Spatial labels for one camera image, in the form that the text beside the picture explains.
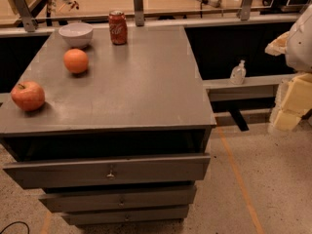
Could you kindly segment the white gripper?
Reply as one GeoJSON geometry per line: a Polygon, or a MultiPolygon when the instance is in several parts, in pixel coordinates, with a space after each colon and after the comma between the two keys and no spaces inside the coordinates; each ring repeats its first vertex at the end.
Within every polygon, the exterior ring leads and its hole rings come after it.
{"type": "MultiPolygon", "coordinates": [[[[269,43],[264,52],[285,55],[287,66],[296,71],[312,72],[312,4],[287,31],[269,43]]],[[[312,74],[299,73],[284,79],[277,89],[270,125],[278,131],[292,131],[312,109],[312,74]]]]}

